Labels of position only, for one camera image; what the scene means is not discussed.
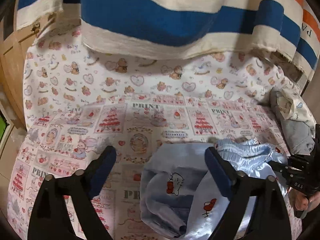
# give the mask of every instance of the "finger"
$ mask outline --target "finger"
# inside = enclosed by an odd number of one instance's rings
[[[300,191],[298,191],[298,190],[296,190],[296,189],[294,189],[295,190],[295,192],[296,192],[296,196],[297,197],[305,197],[306,195],[305,194],[303,194],[302,192],[300,192]]]
[[[301,196],[297,197],[295,201],[296,209],[298,210],[306,210],[308,208],[309,201],[307,198]]]
[[[300,210],[300,211],[308,209],[308,205],[305,203],[295,203],[295,207],[296,207],[296,210]]]
[[[316,199],[320,198],[320,192],[316,192],[309,198],[309,202],[315,201]]]

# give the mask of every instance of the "green object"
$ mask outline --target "green object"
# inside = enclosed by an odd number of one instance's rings
[[[2,139],[2,136],[4,134],[5,128],[7,126],[8,126],[8,124],[5,121],[5,118],[0,114],[0,140]]]

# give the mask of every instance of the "human hand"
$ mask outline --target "human hand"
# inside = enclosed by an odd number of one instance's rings
[[[311,206],[310,206],[310,209],[309,211],[315,209],[319,203],[320,203],[320,192],[316,192],[314,195],[312,195],[310,198],[309,198],[309,201],[308,199],[306,198],[306,195],[295,190],[296,192],[296,197],[295,197],[295,208],[297,210],[307,210],[308,209],[308,204],[311,203]]]

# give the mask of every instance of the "wooden door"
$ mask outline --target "wooden door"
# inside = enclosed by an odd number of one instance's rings
[[[10,104],[25,125],[23,111],[23,70],[27,50],[40,29],[40,21],[16,30],[17,1],[7,9],[0,22],[0,82]]]

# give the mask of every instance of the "bed sheet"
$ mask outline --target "bed sheet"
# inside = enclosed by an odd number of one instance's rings
[[[8,194],[8,220],[23,240],[45,175],[84,169],[106,145],[117,149],[117,160],[92,204],[115,240],[162,238],[140,220],[139,184],[143,164],[163,143],[257,137],[288,154],[270,109],[252,104],[267,102],[275,85],[299,89],[281,68],[232,52],[184,61],[101,54],[82,46],[80,36],[80,28],[55,30],[27,53],[28,135]],[[66,204],[84,238],[71,199]],[[288,198],[286,204],[296,239],[301,222]]]

